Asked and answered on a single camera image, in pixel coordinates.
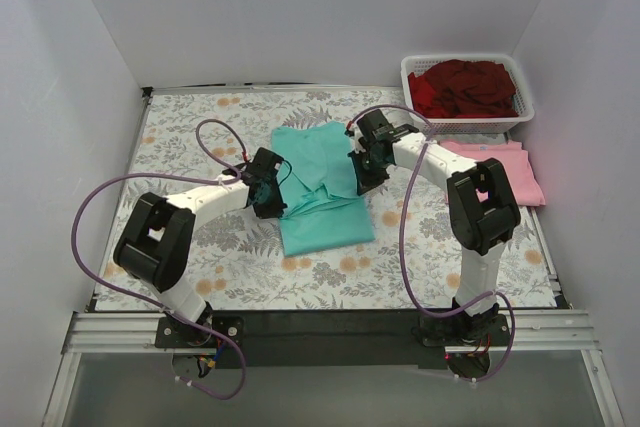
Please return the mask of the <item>teal t shirt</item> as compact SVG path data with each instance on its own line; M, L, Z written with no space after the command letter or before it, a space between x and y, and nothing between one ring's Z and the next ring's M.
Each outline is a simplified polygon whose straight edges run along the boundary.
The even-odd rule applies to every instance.
M352 146L342 124L278 127L271 146L289 164L289 171L278 176L286 204L279 221L285 256L375 240L366 201L357 194Z

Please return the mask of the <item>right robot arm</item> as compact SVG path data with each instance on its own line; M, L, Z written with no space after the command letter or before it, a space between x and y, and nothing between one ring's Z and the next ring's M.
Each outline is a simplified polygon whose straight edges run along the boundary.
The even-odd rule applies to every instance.
M478 162L456 154L421 133L384 134L375 140L354 136L352 159L362 195L389 178L387 168L411 171L399 225L399 263L405 290L416 309L464 344L475 344L498 316L496 291L500 260L521 222L504 166L490 158ZM460 284L446 312L426 309L413 292L405 256L406 216L417 177L446 193L449 220L461 246Z

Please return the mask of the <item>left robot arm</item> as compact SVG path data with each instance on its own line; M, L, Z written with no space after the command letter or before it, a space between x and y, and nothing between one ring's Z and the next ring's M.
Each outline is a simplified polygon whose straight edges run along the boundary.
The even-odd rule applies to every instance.
M113 261L140 281L163 310L181 318L178 334L193 347L213 333L203 316L211 308L186 278L193 234L214 219L246 208L262 219L279 218L286 209L276 178L220 178L214 185L136 202L113 252Z

